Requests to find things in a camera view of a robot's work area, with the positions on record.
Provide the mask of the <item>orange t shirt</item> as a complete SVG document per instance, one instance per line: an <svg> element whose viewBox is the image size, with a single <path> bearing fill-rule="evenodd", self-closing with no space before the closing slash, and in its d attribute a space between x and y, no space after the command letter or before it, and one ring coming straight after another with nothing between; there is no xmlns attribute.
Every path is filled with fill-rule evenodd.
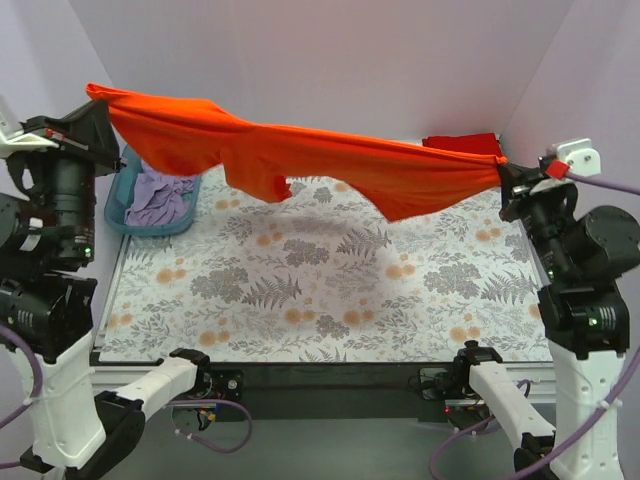
<svg viewBox="0 0 640 480"><path fill-rule="evenodd" d="M229 186L267 203L291 196L291 177L344 182L389 221L431 214L499 186L502 155L238 118L204 99L142 94L89 83L123 139L153 169L200 175L220 166Z"/></svg>

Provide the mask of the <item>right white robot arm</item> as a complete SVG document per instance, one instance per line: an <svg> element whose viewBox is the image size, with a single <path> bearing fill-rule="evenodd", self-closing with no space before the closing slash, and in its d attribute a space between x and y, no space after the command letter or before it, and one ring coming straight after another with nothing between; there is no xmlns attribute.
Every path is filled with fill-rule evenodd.
<svg viewBox="0 0 640 480"><path fill-rule="evenodd" d="M490 347L469 341L452 383L478 396L507 434L517 479L619 479L619 397L639 365L631 316L618 289L639 264L639 225L610 205L574 214L579 183L593 184L601 158L588 138L550 146L534 168L500 167L506 222L518 221L544 270L538 308L552 356L556 419L547 421Z"/></svg>

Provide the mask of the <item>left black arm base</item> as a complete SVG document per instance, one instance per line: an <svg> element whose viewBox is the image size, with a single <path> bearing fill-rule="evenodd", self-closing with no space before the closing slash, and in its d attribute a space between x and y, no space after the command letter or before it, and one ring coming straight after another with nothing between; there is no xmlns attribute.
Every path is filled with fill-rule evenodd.
<svg viewBox="0 0 640 480"><path fill-rule="evenodd" d="M179 394L176 400L226 399L239 401L244 386L244 373L232 369L205 369L196 374L195 385Z"/></svg>

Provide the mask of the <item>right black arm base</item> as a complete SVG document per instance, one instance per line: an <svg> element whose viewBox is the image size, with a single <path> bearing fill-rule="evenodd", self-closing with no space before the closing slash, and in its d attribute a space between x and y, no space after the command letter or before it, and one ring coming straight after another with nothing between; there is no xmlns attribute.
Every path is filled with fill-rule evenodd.
<svg viewBox="0 0 640 480"><path fill-rule="evenodd" d="M441 401L446 414L476 414L480 419L490 415L486 403L461 384L448 367L421 368L417 390L425 400Z"/></svg>

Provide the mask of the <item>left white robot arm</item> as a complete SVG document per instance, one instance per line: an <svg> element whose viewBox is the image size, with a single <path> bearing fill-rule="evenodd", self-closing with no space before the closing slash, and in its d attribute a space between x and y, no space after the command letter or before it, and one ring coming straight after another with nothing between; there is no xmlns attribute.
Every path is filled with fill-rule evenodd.
<svg viewBox="0 0 640 480"><path fill-rule="evenodd" d="M3 122L1 157L17 190L1 198L1 341L24 381L34 431L20 463L99 479L135 449L156 412L211 392L209 359L178 349L124 387L93 390L97 283L78 271L94 258L95 181L120 168L106 103Z"/></svg>

